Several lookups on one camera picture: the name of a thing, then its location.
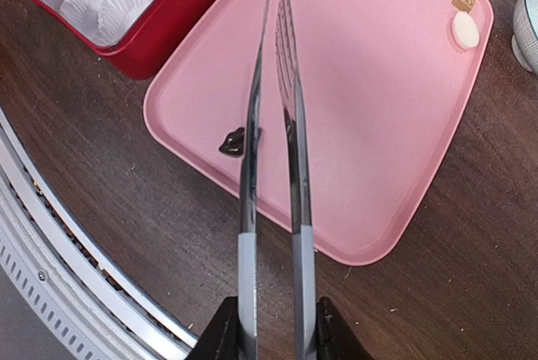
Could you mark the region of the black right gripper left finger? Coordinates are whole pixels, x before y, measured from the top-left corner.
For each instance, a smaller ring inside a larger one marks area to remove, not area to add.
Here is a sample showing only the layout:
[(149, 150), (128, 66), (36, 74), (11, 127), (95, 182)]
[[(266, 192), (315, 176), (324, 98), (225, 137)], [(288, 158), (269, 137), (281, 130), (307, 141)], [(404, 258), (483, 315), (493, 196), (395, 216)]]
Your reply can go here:
[(238, 299), (226, 297), (206, 326), (187, 360), (239, 360)]

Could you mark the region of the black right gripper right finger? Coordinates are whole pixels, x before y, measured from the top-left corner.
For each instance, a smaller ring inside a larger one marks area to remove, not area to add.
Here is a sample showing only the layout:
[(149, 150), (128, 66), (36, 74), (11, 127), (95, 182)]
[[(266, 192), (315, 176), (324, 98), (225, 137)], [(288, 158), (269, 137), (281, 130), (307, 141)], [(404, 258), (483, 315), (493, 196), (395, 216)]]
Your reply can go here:
[(328, 297), (316, 304), (316, 340), (318, 360), (372, 360)]

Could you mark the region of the dark chocolate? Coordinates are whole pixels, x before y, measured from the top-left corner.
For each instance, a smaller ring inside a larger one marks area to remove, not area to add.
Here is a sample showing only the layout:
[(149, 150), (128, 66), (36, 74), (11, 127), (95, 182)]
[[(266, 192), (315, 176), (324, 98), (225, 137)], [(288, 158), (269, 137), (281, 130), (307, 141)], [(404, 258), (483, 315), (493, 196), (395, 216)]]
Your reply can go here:
[(219, 152), (233, 158), (242, 157), (245, 154), (245, 127), (228, 133), (219, 146)]

